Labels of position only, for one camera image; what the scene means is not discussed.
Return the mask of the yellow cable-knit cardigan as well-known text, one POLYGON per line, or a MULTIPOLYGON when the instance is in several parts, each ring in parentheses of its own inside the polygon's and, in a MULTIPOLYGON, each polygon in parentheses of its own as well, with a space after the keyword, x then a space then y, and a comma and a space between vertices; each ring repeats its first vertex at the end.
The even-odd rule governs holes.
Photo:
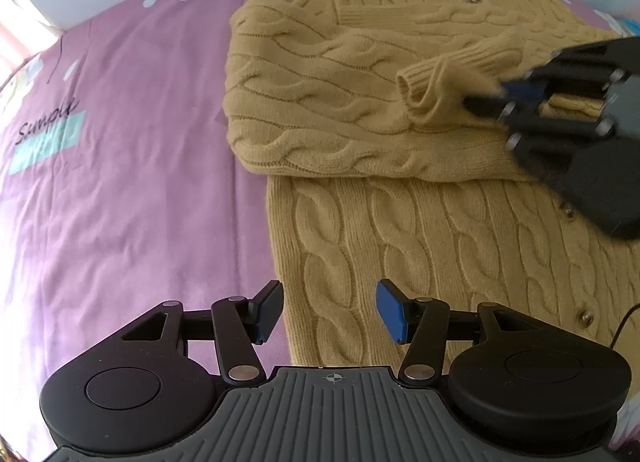
POLYGON ((295 364, 398 367, 387 278, 495 301, 639 359, 639 248, 605 237, 463 108, 560 48, 610 40, 559 0, 248 0, 231 17, 228 141, 267 178, 295 364))

